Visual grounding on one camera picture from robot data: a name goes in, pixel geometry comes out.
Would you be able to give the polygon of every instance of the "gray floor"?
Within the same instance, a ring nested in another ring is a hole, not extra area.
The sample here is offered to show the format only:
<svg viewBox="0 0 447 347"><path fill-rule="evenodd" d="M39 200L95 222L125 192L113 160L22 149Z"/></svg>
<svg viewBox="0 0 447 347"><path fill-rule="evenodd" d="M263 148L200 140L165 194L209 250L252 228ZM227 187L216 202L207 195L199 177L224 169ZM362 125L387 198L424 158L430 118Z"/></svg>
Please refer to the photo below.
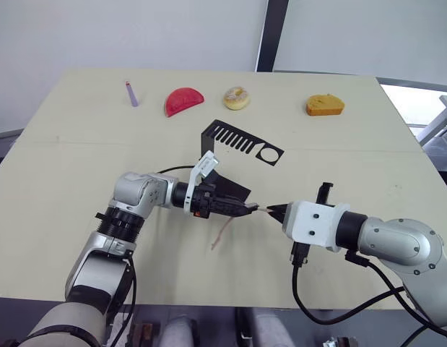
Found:
<svg viewBox="0 0 447 347"><path fill-rule="evenodd" d="M0 343L9 338L24 338L45 312L56 304L52 301L0 298ZM406 312L399 310L368 310L348 321L326 327L311 322L297 309L276 312L298 347L321 347L331 336L355 337L359 347L399 346L419 327ZM318 310L314 312L323 318L341 313ZM159 324L163 327L168 320L183 314L197 321L202 347L236 346L232 307L140 305L135 310L134 322ZM425 331L411 345L423 346L447 347L447 340L431 331Z"/></svg>

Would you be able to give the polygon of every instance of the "beige tabletop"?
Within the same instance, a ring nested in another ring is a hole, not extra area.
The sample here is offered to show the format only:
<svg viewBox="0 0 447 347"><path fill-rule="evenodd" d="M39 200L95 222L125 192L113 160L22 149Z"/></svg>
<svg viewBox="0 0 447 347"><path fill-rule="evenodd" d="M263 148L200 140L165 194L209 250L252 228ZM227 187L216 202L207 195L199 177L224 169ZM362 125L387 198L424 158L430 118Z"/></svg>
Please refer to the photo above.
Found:
<svg viewBox="0 0 447 347"><path fill-rule="evenodd" d="M125 80L139 107L131 107ZM222 104L236 85L251 94L241 111ZM196 88L205 102L166 118L164 101L178 87ZM319 93L340 97L343 114L308 116L305 102ZM421 220L444 238L447 253L447 188L374 78L82 69L60 81L0 166L0 297L63 300L66 277L117 177L194 164L201 132L214 119L285 151L270 166L216 143L218 172L251 189L249 202L314 201L330 181L331 203L384 220ZM186 181L189 171L173 174ZM137 301L295 307L292 242L281 225L263 212L236 218L211 251L226 220L153 211L134 254ZM350 308L386 290L371 270L343 256L312 247L299 274L307 306ZM399 306L387 299L374 308Z"/></svg>

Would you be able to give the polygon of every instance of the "glazed donut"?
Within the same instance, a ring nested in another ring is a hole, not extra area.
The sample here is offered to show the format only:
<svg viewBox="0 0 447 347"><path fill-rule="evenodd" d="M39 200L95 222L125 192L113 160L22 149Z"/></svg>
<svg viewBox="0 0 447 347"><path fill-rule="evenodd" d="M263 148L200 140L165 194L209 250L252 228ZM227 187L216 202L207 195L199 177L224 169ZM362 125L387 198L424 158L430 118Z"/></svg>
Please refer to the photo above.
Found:
<svg viewBox="0 0 447 347"><path fill-rule="evenodd" d="M223 103L230 110L241 110L249 104L250 100L247 90L242 87L233 87L225 93Z"/></svg>

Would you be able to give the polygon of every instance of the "red fruit slice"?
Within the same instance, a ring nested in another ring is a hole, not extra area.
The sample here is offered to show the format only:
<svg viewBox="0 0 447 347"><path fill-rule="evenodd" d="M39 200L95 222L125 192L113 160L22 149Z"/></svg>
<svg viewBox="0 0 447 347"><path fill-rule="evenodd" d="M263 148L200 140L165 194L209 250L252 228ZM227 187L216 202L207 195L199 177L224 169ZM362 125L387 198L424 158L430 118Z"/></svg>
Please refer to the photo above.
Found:
<svg viewBox="0 0 447 347"><path fill-rule="evenodd" d="M204 96L193 88L175 89L165 101L167 117L204 102Z"/></svg>

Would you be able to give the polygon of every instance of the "purple pen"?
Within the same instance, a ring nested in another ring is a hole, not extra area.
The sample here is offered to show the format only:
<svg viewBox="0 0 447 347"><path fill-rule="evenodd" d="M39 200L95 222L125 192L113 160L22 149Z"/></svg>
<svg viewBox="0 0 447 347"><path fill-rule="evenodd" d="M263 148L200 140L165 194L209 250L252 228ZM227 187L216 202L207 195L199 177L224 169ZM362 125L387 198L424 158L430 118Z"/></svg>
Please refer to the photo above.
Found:
<svg viewBox="0 0 447 347"><path fill-rule="evenodd" d="M133 107L138 106L138 101L136 101L134 91L131 89L130 82L125 82L125 86L127 87L127 91L129 92L130 102Z"/></svg>

